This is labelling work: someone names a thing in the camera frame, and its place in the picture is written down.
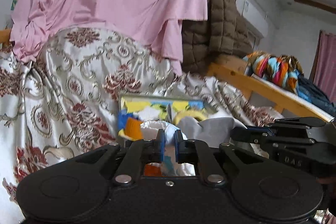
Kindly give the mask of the orange silicone cup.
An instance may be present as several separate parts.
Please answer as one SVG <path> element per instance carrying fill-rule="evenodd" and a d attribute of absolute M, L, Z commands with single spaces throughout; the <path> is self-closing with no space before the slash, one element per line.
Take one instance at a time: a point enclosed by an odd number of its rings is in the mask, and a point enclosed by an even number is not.
<path fill-rule="evenodd" d="M 126 126 L 124 129 L 125 135 L 132 140 L 143 139 L 141 124 L 142 121 L 129 117 L 126 121 Z"/>

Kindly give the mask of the grey cloth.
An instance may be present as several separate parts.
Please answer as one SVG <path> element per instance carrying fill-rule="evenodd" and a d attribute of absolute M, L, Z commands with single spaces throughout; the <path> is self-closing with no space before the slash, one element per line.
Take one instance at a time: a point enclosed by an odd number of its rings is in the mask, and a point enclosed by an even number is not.
<path fill-rule="evenodd" d="M 231 131 L 236 127 L 247 128 L 242 122 L 232 117 L 209 118 L 200 122 L 195 118 L 185 117 L 177 124 L 177 128 L 188 139 L 202 140 L 213 148 L 218 148 L 221 143 L 229 143 Z"/>

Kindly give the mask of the yellow striped sock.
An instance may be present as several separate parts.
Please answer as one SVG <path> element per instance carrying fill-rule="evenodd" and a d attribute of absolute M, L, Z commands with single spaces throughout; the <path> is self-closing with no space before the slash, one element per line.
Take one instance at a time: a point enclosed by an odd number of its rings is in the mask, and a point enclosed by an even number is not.
<path fill-rule="evenodd" d="M 173 119 L 173 124 L 179 124 L 179 122 L 186 117 L 194 118 L 197 121 L 203 121 L 207 119 L 207 116 L 199 110 L 183 110 L 175 115 Z"/>

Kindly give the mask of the white sponge pad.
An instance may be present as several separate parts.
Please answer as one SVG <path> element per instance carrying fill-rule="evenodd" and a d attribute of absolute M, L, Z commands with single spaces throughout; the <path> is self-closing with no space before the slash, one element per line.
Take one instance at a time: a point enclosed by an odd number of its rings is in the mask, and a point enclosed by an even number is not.
<path fill-rule="evenodd" d="M 137 113 L 138 118 L 145 121 L 159 121 L 165 119 L 162 110 L 157 106 L 146 106 Z"/>

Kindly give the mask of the white orange medicine box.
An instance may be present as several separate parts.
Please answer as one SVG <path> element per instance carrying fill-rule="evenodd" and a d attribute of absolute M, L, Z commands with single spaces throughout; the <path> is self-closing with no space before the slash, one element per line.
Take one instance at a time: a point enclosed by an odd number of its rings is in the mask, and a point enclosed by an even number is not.
<path fill-rule="evenodd" d="M 161 166 L 156 166 L 153 163 L 147 164 L 144 166 L 143 175 L 150 177 L 162 177 Z"/>

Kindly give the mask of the blue jeans pile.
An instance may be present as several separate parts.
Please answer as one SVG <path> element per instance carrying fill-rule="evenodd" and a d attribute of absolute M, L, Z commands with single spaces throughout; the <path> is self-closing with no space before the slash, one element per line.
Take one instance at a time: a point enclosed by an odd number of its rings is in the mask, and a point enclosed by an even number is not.
<path fill-rule="evenodd" d="M 306 79 L 303 75 L 298 75 L 297 79 L 298 96 L 335 117 L 335 104 L 329 100 L 329 97 L 319 87 L 312 83 L 311 80 Z"/>

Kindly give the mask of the metal tray with cartoon picture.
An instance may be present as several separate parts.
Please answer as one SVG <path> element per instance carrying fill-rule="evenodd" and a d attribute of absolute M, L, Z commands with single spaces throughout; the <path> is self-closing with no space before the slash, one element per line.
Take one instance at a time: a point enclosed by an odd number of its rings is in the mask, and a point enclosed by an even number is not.
<path fill-rule="evenodd" d="M 207 118 L 217 112 L 214 107 L 210 106 L 210 104 L 203 100 L 189 99 L 186 97 L 161 97 L 145 94 L 125 93 L 121 95 L 119 99 L 117 127 L 118 135 L 120 137 L 127 140 L 132 140 L 124 133 L 126 121 L 129 117 L 140 120 L 137 116 L 137 113 L 143 110 L 146 106 L 159 107 L 165 116 L 165 119 L 159 121 L 165 121 L 172 124 L 175 115 L 183 110 L 199 110 L 205 114 Z"/>

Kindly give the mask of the pink curtain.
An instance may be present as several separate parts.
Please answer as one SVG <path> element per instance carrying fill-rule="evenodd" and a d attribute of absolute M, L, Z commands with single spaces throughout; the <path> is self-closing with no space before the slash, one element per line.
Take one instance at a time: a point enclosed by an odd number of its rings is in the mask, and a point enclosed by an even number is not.
<path fill-rule="evenodd" d="M 335 102 L 335 58 L 335 34 L 320 31 L 311 75 L 331 102 Z"/>

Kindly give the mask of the colourful striped fabric bundle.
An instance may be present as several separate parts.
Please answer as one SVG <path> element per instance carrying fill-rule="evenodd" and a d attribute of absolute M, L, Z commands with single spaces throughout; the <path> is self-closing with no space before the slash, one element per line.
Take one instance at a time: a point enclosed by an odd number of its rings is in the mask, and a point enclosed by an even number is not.
<path fill-rule="evenodd" d="M 304 75 L 304 72 L 296 57 L 292 55 L 275 56 L 256 51 L 246 55 L 243 60 L 252 68 L 253 74 L 297 94 L 298 76 Z"/>

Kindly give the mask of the silver floral satin bedspread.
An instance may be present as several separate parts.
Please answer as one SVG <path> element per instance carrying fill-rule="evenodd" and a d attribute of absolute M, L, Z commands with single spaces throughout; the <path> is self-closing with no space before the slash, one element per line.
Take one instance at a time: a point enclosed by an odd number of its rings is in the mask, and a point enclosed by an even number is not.
<path fill-rule="evenodd" d="M 247 126 L 280 117 L 215 77 L 176 76 L 169 60 L 114 31 L 59 31 L 28 64 L 6 48 L 1 50 L 1 223 L 23 219 L 15 192 L 27 175 L 117 139 L 124 93 L 203 100 L 217 114 Z"/>

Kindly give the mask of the brown quilted jacket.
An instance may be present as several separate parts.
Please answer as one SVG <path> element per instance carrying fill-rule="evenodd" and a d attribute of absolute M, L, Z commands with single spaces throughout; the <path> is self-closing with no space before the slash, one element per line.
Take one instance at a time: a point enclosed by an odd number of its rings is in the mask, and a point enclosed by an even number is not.
<path fill-rule="evenodd" d="M 221 54 L 244 57 L 252 53 L 247 24 L 236 0 L 207 0 L 207 8 L 207 20 L 182 23 L 182 70 L 186 73 L 205 74 Z"/>

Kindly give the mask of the white wall air conditioner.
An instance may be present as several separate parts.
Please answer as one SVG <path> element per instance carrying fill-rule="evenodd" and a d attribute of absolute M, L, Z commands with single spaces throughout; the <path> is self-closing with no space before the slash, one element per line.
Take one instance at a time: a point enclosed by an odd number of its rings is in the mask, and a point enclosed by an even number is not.
<path fill-rule="evenodd" d="M 246 20 L 249 28 L 260 38 L 268 35 L 268 23 L 265 17 L 248 0 L 236 0 L 236 8 L 239 14 Z"/>

